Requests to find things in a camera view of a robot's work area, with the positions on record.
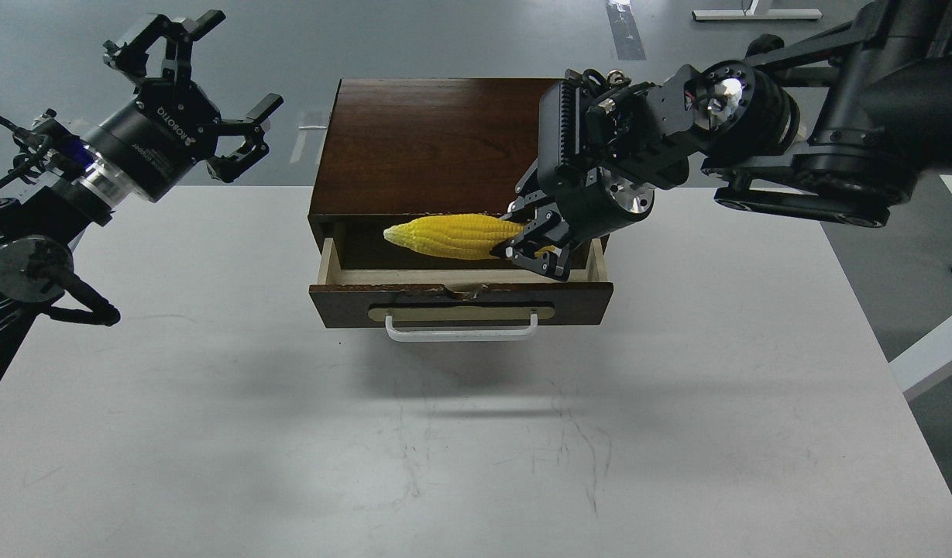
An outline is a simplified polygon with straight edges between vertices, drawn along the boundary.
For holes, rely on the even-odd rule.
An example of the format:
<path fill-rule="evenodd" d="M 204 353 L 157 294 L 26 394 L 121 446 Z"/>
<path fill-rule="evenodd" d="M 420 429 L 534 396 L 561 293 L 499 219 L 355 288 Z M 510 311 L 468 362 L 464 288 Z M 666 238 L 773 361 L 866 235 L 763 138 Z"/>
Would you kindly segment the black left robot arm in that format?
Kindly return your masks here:
<path fill-rule="evenodd" d="M 270 93 L 229 119 L 192 78 L 196 42 L 224 21 L 150 15 L 104 45 L 108 67 L 133 84 L 126 105 L 78 135 L 44 111 L 29 128 L 0 115 L 19 152 L 0 179 L 0 383 L 36 318 L 113 326 L 119 310 L 74 268 L 89 226 L 111 222 L 129 195 L 158 202 L 198 164 L 232 183 L 270 148 L 266 121 L 284 100 Z"/>

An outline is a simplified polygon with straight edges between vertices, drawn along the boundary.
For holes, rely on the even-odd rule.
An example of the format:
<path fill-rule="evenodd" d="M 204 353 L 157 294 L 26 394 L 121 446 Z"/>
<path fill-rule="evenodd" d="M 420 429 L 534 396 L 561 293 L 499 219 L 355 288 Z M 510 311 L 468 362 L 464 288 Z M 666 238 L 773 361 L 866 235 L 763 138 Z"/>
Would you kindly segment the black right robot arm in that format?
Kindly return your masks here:
<path fill-rule="evenodd" d="M 540 100 L 537 138 L 504 215 L 522 227 L 490 255 L 558 281 L 579 245 L 685 184 L 696 154 L 727 208 L 882 227 L 922 174 L 952 174 L 952 1 L 870 2 L 663 84 L 570 70 Z"/>

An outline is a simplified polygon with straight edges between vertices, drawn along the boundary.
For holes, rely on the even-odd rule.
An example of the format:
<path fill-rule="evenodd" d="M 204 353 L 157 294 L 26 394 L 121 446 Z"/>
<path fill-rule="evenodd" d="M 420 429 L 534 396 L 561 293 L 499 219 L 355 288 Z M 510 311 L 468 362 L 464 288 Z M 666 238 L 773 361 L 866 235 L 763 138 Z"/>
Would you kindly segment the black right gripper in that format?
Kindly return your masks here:
<path fill-rule="evenodd" d="M 490 255 L 568 281 L 577 243 L 645 219 L 654 191 L 689 177 L 694 95 L 687 81 L 687 74 L 653 84 L 617 71 L 566 71 L 541 98 L 537 159 L 498 219 L 516 232 Z"/>

